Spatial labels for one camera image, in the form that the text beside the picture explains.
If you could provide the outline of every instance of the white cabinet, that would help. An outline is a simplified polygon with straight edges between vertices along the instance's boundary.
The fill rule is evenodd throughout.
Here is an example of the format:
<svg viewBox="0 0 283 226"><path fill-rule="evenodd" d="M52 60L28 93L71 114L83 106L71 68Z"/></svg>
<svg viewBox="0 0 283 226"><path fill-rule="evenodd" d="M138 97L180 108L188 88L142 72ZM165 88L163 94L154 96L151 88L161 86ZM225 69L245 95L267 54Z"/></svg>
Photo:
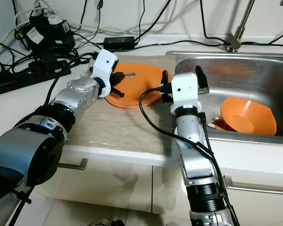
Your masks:
<svg viewBox="0 0 283 226"><path fill-rule="evenodd" d="M241 169L221 169L233 184L283 187L283 174ZM228 190L241 226L283 226L283 195ZM189 217L189 202L179 167L153 169L153 212Z"/></svg>
<svg viewBox="0 0 283 226"><path fill-rule="evenodd" d="M79 164L63 156L60 162ZM58 169L36 190L48 197L133 210L151 210L152 166L89 159L85 170Z"/></svg>

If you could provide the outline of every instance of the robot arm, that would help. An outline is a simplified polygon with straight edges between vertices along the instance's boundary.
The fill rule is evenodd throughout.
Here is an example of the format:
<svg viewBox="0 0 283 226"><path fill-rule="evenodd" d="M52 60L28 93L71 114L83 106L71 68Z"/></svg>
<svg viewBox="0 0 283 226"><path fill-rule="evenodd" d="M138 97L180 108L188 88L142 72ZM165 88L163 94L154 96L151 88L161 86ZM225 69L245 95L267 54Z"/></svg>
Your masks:
<svg viewBox="0 0 283 226"><path fill-rule="evenodd" d="M17 206L15 197L25 199L21 191L26 187L54 175L72 126L98 97L110 94L109 79L117 62L116 55L102 49L90 78L69 81L49 105L40 106L0 137L0 218L9 218ZM2 214L1 203L12 209ZM0 225L7 219L0 219Z"/></svg>
<svg viewBox="0 0 283 226"><path fill-rule="evenodd" d="M204 130L199 121L201 103L198 101L198 79L194 73L178 74L172 82L176 117L175 134L204 145ZM173 150L179 153L180 167L190 203L193 226L234 226L231 213L224 204L224 192L211 160L190 144L175 139Z"/></svg>

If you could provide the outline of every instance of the stainless steel sink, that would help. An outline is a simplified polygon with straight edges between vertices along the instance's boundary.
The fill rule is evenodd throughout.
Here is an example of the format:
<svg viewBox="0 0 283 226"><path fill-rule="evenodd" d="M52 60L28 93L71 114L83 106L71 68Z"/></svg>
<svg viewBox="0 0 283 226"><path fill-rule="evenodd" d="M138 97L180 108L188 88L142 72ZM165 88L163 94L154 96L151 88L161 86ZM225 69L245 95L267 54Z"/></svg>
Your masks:
<svg viewBox="0 0 283 226"><path fill-rule="evenodd" d="M199 95L207 121L220 116L229 96L262 103L272 109L277 123L275 136L243 134L208 128L212 139L283 144L283 54L173 52L175 73L195 72L201 66L207 76L209 94Z"/></svg>

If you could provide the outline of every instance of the black power brick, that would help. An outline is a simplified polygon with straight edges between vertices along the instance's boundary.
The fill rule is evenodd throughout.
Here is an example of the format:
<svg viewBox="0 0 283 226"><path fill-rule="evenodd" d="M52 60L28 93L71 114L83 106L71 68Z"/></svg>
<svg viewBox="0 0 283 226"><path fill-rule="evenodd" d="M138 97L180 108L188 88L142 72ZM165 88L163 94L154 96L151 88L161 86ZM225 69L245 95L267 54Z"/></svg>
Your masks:
<svg viewBox="0 0 283 226"><path fill-rule="evenodd" d="M134 37L115 37L105 38L103 42L104 49L106 50L117 50L117 49L134 49Z"/></svg>

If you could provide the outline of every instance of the drawer handle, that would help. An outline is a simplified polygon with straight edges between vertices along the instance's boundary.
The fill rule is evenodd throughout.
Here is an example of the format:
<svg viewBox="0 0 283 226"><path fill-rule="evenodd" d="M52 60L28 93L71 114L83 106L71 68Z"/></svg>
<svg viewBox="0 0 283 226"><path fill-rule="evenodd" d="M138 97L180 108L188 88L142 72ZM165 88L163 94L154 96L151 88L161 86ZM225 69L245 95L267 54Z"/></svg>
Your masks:
<svg viewBox="0 0 283 226"><path fill-rule="evenodd" d="M85 170L88 163L88 159L82 159L80 165L73 165L73 164L65 164L65 163L58 163L58 167L60 168L67 168L67 169L74 169L74 170Z"/></svg>
<svg viewBox="0 0 283 226"><path fill-rule="evenodd" d="M252 185L234 185L232 181L232 177L229 175L224 175L223 179L227 189L247 191L247 192L260 192L260 193L268 193L268 194L283 194L283 189L262 188L262 187L255 187Z"/></svg>

